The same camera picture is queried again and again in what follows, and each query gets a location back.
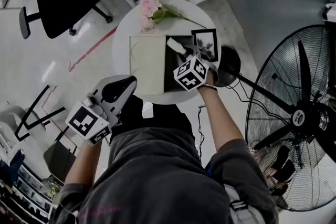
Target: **pink flower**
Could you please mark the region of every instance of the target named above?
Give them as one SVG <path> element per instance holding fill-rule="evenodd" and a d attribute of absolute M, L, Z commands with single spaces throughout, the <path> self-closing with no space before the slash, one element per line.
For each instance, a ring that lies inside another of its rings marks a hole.
<path fill-rule="evenodd" d="M 154 21 L 145 15 L 141 16 L 141 24 L 143 31 L 149 31 L 154 28 Z"/>
<path fill-rule="evenodd" d="M 140 0 L 141 13 L 147 17 L 152 17 L 160 7 L 162 4 L 159 0 Z"/>
<path fill-rule="evenodd" d="M 162 7 L 159 0 L 140 0 L 141 23 L 145 31 L 154 28 L 152 17 Z"/>

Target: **fan guard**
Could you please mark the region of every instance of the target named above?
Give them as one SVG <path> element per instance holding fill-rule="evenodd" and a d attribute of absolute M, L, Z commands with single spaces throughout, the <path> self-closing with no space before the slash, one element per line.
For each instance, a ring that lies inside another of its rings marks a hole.
<path fill-rule="evenodd" d="M 285 38 L 264 63 L 256 84 L 289 105 L 302 100 L 301 69 L 298 42 L 302 42 L 311 73 L 311 98 L 319 91 L 318 101 L 328 105 L 327 93 L 330 72 L 328 31 L 324 25 L 308 26 Z M 268 115 L 250 101 L 246 117 L 246 142 L 263 173 L 274 163 L 281 146 L 289 148 L 289 159 L 295 173 L 287 182 L 282 196 L 274 196 L 280 208 L 309 211 L 333 201 L 336 197 L 336 163 L 324 152 L 316 139 L 303 141 L 299 149 L 291 141 L 290 132 L 271 147 L 254 151 L 253 147 L 266 136 L 291 123 L 291 115 L 253 89 L 251 100 L 261 102 L 266 109 L 283 120 Z"/>

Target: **chair wheel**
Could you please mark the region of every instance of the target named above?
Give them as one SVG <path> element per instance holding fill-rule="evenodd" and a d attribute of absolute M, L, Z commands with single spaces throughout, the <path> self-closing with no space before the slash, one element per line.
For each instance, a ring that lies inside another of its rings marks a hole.
<path fill-rule="evenodd" d="M 112 16 L 107 17 L 107 18 L 105 19 L 105 21 L 106 21 L 107 24 L 111 23 L 111 22 L 113 21 Z"/>
<path fill-rule="evenodd" d="M 74 36 L 76 34 L 76 30 L 75 29 L 69 29 L 69 35 Z"/>

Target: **green leaf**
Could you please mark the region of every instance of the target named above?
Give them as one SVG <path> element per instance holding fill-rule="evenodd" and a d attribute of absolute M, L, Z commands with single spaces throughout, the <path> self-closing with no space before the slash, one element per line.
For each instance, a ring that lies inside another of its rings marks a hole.
<path fill-rule="evenodd" d="M 162 5 L 167 9 L 167 17 L 182 18 L 182 14 L 177 11 L 177 8 L 172 5 Z"/>
<path fill-rule="evenodd" d="M 152 19 L 164 18 L 166 17 L 167 9 L 166 8 L 159 8 L 156 12 L 154 12 Z"/>
<path fill-rule="evenodd" d="M 153 22 L 155 24 L 159 24 L 165 17 L 160 17 L 160 18 L 156 18 L 156 19 L 153 19 Z"/>

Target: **white round table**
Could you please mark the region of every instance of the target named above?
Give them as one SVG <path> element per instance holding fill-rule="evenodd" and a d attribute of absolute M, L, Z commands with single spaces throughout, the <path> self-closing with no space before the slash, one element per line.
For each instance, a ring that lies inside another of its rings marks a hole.
<path fill-rule="evenodd" d="M 206 28 L 216 28 L 210 17 L 196 5 L 185 0 L 162 0 L 165 4 L 175 6 L 185 17 L 204 25 Z M 149 34 L 155 35 L 191 35 L 191 30 L 202 29 L 201 26 L 182 19 L 167 18 L 160 22 Z M 141 33 L 140 7 L 133 8 L 121 20 L 112 41 L 112 60 L 117 74 L 130 74 L 130 36 Z M 221 58 L 220 41 L 217 35 L 218 62 Z M 160 95 L 139 95 L 144 101 L 154 104 L 177 104 L 187 101 L 197 95 L 197 90 L 191 92 L 166 92 Z"/>

